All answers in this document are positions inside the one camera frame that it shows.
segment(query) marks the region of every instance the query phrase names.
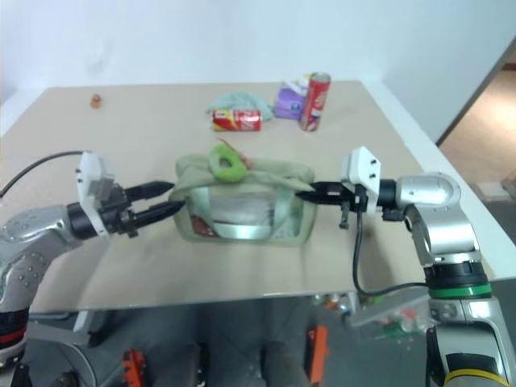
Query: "small orange object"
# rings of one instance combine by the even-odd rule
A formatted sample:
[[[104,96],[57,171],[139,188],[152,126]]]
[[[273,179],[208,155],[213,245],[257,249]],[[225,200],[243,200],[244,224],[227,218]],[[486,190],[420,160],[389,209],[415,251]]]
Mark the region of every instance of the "small orange object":
[[[142,352],[128,349],[123,353],[122,365],[124,387],[145,387],[144,368],[146,364]]]
[[[327,347],[328,330],[318,325],[314,330],[308,332],[312,348],[312,361],[310,362],[310,385],[320,386],[323,383],[324,361],[330,355]]]
[[[100,107],[100,95],[98,94],[94,94],[92,97],[91,97],[91,102],[89,103],[91,105],[91,107],[93,107],[94,109],[98,109]]]
[[[219,140],[222,141],[223,143],[225,143],[229,148],[231,148],[231,150],[233,152],[235,152],[237,155],[239,155],[240,159],[242,160],[242,162],[245,164],[246,167],[252,168],[252,161],[250,161],[242,152],[239,152],[236,149],[234,149],[231,146],[231,144],[229,144],[226,140],[224,140],[224,139],[219,139]]]

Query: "light blue cloth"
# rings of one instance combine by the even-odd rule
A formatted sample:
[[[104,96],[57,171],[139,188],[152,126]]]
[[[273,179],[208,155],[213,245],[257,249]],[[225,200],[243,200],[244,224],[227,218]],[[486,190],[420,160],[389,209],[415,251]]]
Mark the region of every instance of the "light blue cloth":
[[[263,98],[245,91],[230,91],[222,95],[208,106],[208,111],[214,109],[253,109],[261,111],[264,121],[273,117],[272,109]]]

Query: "green ring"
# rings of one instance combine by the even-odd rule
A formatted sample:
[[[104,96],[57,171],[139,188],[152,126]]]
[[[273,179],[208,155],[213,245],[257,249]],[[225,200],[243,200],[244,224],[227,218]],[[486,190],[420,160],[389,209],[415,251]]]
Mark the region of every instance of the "green ring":
[[[230,166],[221,166],[222,160],[225,160]],[[217,179],[229,183],[241,181],[249,173],[248,167],[243,163],[240,155],[226,144],[216,145],[211,150],[208,165]]]
[[[467,286],[464,288],[433,289],[428,292],[432,298],[461,298],[491,293],[491,285]]]

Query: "soda can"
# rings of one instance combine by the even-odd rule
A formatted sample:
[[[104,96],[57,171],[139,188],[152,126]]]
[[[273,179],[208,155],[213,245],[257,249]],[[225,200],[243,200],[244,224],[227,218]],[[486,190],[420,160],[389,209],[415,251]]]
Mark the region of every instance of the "soda can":
[[[299,119],[299,127],[303,131],[315,131],[317,129],[330,88],[330,81],[330,75],[326,73],[312,73],[310,75],[305,107]]]
[[[215,109],[212,112],[214,131],[258,131],[261,111]]]

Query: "beige tabletop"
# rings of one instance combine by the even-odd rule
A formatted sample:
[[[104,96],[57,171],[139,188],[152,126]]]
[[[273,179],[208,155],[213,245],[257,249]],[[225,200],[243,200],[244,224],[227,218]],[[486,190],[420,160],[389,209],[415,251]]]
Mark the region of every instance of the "beige tabletop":
[[[245,90],[272,101],[278,84],[144,85],[49,89],[2,138],[0,184],[51,152],[85,149],[107,159],[123,186],[155,179],[175,181],[179,156],[206,153],[228,140],[249,157],[297,161],[316,180],[335,181],[343,156],[367,146],[383,177],[421,168],[358,81],[334,82],[318,131],[305,133],[291,120],[274,119],[253,133],[210,130],[206,107],[221,94]],[[92,94],[102,108],[89,106]],[[0,224],[36,206],[77,200],[78,157],[51,161],[27,175],[3,199]],[[320,206],[302,248],[245,243],[191,243],[172,219],[142,229],[139,237],[114,236],[109,246],[92,239],[56,259],[34,311],[157,306],[257,298],[353,288],[354,215],[338,228],[337,207]],[[402,224],[365,220],[361,277],[377,288],[422,279],[410,235]]]

